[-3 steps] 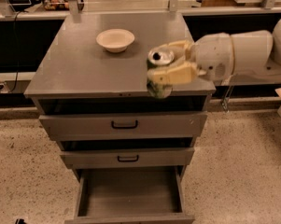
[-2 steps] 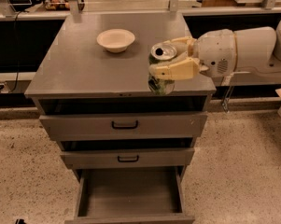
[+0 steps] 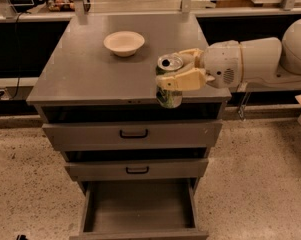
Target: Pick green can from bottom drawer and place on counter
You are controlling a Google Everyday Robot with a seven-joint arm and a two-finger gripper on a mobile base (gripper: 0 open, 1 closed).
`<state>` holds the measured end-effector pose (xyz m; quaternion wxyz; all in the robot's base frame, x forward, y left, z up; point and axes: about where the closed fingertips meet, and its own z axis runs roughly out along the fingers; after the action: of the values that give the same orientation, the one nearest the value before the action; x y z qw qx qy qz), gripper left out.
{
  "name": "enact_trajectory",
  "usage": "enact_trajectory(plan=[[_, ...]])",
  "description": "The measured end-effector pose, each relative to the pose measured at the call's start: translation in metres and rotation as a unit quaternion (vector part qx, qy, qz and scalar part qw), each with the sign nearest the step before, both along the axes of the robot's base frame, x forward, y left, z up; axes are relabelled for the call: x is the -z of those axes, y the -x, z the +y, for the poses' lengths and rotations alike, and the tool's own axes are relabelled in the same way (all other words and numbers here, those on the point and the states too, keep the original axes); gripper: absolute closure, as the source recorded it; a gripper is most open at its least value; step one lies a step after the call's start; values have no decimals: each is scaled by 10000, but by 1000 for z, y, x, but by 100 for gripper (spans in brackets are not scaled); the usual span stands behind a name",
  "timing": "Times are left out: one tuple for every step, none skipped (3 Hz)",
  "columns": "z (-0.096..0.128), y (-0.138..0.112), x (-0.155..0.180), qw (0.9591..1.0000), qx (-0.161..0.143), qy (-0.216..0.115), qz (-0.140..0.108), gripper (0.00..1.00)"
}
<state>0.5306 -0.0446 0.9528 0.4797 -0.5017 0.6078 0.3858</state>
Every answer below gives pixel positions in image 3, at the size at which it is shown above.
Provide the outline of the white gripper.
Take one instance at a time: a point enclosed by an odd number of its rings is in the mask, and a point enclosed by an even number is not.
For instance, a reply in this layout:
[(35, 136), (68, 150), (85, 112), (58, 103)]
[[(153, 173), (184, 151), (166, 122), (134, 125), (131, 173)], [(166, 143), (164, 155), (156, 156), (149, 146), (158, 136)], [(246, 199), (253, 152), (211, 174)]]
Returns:
[(182, 50), (178, 55), (184, 65), (193, 63), (196, 68), (157, 76), (156, 84), (163, 90), (194, 91), (206, 84), (215, 88), (232, 88), (240, 83), (242, 55), (238, 41), (214, 43), (205, 51), (199, 48)]

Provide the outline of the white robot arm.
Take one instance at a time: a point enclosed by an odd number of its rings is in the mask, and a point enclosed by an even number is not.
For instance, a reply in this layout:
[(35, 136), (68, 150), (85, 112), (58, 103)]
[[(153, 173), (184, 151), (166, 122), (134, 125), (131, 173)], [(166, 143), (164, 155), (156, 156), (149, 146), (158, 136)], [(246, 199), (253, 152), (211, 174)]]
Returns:
[(237, 88), (250, 83), (301, 87), (301, 19), (282, 38), (214, 43), (158, 58), (156, 84), (166, 91), (193, 91), (206, 85)]

